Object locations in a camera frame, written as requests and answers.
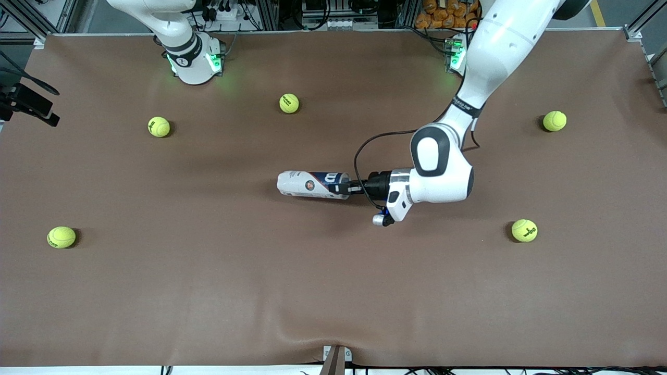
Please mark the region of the brown table mat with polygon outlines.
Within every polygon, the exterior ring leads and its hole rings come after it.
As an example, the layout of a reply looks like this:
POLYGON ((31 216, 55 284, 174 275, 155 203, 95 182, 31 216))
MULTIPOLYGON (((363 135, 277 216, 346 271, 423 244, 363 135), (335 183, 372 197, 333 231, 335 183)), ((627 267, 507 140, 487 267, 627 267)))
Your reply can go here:
POLYGON ((198 87, 150 36, 51 36, 27 71, 60 90, 60 123, 0 132, 2 367, 286 365, 336 344, 367 366, 667 366, 667 110, 622 31, 545 32, 465 142, 469 199, 387 228, 362 196, 276 179, 352 171, 367 138, 439 116, 459 79, 413 33, 241 35, 198 87), (59 226, 71 247, 48 244, 59 226))

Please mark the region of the long white power strip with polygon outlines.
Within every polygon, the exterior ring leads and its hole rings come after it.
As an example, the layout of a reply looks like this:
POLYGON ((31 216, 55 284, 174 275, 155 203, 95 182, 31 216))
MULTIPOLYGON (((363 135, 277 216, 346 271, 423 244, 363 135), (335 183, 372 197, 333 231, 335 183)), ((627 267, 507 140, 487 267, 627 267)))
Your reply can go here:
POLYGON ((333 18, 327 20, 323 26, 317 28, 321 19, 303 19, 302 24, 307 29, 317 31, 363 31, 379 29, 376 19, 372 18, 333 18))

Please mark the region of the orange bag pile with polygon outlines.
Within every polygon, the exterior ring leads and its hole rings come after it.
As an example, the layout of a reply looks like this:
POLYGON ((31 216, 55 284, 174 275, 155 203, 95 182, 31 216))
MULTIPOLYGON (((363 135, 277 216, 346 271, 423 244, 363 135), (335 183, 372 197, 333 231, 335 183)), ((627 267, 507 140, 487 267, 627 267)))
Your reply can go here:
POLYGON ((480 0, 421 0, 414 28, 476 28, 481 17, 480 0))

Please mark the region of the aluminium frame post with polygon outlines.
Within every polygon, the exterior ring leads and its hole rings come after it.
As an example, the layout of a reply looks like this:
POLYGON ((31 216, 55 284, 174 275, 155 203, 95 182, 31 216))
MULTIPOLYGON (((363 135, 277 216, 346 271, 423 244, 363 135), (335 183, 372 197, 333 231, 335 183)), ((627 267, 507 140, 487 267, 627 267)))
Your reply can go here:
POLYGON ((280 0, 255 0, 263 31, 277 31, 280 0))
POLYGON ((397 17, 394 23, 396 28, 403 26, 414 27, 417 16, 422 11, 422 0, 396 0, 397 1, 397 17))

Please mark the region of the white power strip with plugs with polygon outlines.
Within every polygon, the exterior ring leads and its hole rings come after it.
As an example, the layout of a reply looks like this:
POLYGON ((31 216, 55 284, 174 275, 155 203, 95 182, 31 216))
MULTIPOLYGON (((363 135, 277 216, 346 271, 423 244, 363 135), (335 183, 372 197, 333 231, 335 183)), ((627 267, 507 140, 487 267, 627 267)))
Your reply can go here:
POLYGON ((205 21, 250 21, 252 15, 252 9, 241 3, 214 4, 207 6, 202 11, 202 17, 205 21))

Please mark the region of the white blue tennis ball can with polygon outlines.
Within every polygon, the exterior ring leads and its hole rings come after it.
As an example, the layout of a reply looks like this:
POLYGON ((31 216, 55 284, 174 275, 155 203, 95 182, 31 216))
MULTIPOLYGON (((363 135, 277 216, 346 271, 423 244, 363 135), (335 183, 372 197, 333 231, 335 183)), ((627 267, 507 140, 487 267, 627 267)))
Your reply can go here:
POLYGON ((345 172, 284 171, 277 176, 277 189, 283 195, 307 198, 348 199, 347 195, 331 192, 329 186, 347 183, 345 172))

